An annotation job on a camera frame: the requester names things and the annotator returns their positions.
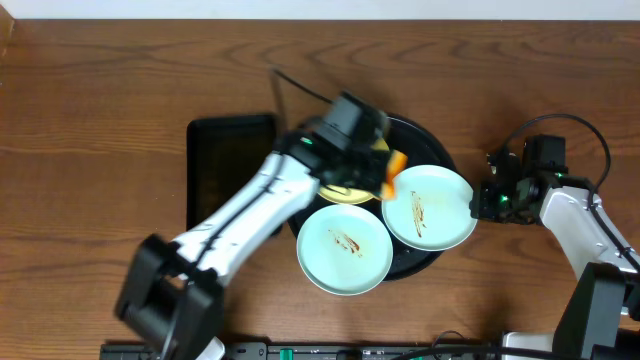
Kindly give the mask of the light green front plate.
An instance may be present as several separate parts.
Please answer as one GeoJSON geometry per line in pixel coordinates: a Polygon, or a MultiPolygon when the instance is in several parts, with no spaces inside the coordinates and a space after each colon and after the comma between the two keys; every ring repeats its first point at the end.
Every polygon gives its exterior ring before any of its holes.
{"type": "Polygon", "coordinates": [[[382,221],[354,205],[331,205],[314,212],[297,235],[296,251],[306,277],[339,296],[377,287],[393,260],[392,240],[382,221]]]}

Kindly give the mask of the orange green scrub sponge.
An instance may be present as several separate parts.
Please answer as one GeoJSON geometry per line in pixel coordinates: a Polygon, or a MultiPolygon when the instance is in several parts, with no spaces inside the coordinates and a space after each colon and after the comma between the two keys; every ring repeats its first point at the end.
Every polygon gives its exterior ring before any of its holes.
{"type": "Polygon", "coordinates": [[[390,200],[395,197],[394,179],[406,168],[408,157],[397,150],[391,152],[386,169],[386,180],[382,184],[380,198],[390,200]]]}

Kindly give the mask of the light green plate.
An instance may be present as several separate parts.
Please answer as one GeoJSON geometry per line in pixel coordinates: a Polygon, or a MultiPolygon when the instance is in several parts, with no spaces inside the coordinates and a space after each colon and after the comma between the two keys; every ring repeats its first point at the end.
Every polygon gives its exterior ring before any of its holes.
{"type": "Polygon", "coordinates": [[[389,231],[403,244],[437,252],[464,242],[477,220],[471,216],[473,189],[458,173],[436,165],[419,165],[394,178],[395,196],[381,213],[389,231]]]}
{"type": "Polygon", "coordinates": [[[393,260],[392,240],[382,221],[354,205],[331,205],[314,212],[297,235],[296,251],[306,277],[339,296],[377,287],[393,260]]]}

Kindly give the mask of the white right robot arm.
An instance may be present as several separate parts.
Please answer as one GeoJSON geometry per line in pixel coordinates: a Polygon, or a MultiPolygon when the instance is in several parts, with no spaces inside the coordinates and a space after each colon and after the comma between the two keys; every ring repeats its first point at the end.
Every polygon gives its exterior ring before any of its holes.
{"type": "Polygon", "coordinates": [[[639,337],[620,319],[639,318],[639,256],[609,219],[589,180],[558,171],[503,177],[475,189],[479,220],[541,225],[556,238],[578,283],[551,334],[509,332],[505,359],[543,353],[569,359],[633,359],[639,337]]]}

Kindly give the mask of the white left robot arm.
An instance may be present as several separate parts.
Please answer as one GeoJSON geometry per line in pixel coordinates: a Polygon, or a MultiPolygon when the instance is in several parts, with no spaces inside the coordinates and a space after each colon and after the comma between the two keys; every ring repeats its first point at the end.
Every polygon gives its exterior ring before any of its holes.
{"type": "Polygon", "coordinates": [[[276,228],[308,207],[324,184],[386,193],[392,151],[377,139],[327,140],[295,131],[219,210],[167,242],[137,248],[116,316],[163,359],[219,359],[224,289],[276,228]]]}

